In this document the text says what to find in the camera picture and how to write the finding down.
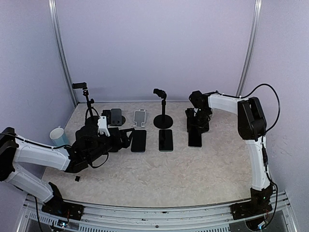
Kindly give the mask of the black phone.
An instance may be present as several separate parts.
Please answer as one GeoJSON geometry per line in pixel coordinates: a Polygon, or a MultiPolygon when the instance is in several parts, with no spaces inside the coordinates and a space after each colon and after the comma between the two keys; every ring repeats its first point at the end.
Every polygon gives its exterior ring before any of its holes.
{"type": "Polygon", "coordinates": [[[133,138],[131,144],[131,152],[145,152],[146,150],[146,130],[133,131],[133,138]]]}

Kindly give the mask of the black phone landscape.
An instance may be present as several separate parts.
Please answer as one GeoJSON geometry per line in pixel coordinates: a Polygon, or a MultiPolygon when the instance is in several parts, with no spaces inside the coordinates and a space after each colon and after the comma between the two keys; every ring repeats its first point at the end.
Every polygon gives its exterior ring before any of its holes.
{"type": "Polygon", "coordinates": [[[195,127],[192,127],[188,133],[188,146],[193,148],[202,147],[201,134],[198,133],[198,130],[195,127]]]}

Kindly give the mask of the black round base phone stand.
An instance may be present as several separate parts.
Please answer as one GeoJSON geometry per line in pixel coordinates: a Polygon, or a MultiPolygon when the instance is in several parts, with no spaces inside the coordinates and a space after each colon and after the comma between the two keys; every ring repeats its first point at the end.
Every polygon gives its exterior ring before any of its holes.
{"type": "Polygon", "coordinates": [[[120,108],[111,109],[111,126],[122,126],[126,122],[126,118],[122,115],[120,108]]]}

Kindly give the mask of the silver folding phone stand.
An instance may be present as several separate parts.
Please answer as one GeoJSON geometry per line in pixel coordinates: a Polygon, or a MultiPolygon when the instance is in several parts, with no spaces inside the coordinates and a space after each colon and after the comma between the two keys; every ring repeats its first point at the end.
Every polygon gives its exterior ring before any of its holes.
{"type": "Polygon", "coordinates": [[[139,109],[134,111],[133,126],[134,128],[145,128],[147,119],[147,111],[145,109],[139,109]]]}

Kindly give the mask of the black tall stand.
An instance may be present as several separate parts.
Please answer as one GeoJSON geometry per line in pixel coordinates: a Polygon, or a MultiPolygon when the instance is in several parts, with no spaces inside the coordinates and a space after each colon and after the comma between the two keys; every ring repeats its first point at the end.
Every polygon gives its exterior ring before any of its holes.
{"type": "Polygon", "coordinates": [[[159,129],[169,129],[173,125],[173,119],[166,114],[166,98],[167,94],[164,90],[155,88],[153,93],[162,99],[161,101],[161,114],[154,118],[154,126],[159,129]]]}
{"type": "Polygon", "coordinates": [[[83,95],[86,98],[86,105],[87,110],[85,113],[85,125],[94,125],[98,122],[99,114],[98,111],[93,107],[92,104],[94,104],[94,99],[89,99],[89,92],[87,88],[87,83],[73,83],[72,84],[73,89],[82,89],[83,95]]]}

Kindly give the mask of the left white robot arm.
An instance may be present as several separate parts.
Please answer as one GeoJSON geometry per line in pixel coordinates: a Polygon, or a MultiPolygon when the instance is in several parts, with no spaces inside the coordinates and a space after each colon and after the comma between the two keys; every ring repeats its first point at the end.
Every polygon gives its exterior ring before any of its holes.
{"type": "Polygon", "coordinates": [[[44,210],[62,215],[67,211],[57,186],[47,183],[25,170],[19,163],[32,163],[51,167],[66,173],[79,173],[96,166],[101,156],[128,148],[134,128],[108,128],[106,116],[91,116],[75,133],[73,145],[48,146],[18,136],[14,128],[7,127],[0,134],[0,179],[26,191],[43,202],[44,210]]]}

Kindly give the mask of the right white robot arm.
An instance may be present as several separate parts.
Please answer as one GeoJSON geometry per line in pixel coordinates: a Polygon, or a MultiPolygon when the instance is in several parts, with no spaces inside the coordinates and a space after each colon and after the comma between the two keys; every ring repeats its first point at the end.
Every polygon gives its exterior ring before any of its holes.
{"type": "Polygon", "coordinates": [[[253,181],[251,200],[247,211],[256,215],[269,205],[270,196],[275,186],[268,171],[266,134],[270,130],[257,97],[248,94],[244,97],[230,96],[218,91],[201,93],[194,91],[189,96],[193,105],[185,111],[190,147],[202,146],[202,134],[210,129],[212,111],[219,109],[237,116],[238,134],[245,141],[252,165],[253,181]]]}

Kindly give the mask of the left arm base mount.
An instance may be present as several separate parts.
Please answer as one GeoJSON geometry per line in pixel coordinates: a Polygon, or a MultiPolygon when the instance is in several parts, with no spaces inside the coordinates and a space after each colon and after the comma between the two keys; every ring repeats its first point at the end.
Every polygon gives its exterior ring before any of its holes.
{"type": "Polygon", "coordinates": [[[42,206],[42,211],[54,216],[80,221],[84,206],[68,202],[45,203],[42,206]]]}

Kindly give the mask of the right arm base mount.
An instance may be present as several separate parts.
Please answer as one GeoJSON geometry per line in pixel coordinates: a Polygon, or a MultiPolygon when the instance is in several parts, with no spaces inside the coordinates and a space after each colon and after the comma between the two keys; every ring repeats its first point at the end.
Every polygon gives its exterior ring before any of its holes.
{"type": "Polygon", "coordinates": [[[249,218],[256,215],[264,214],[267,211],[272,211],[272,205],[266,203],[265,205],[257,205],[254,203],[243,202],[243,203],[235,203],[230,206],[233,220],[249,218]]]}

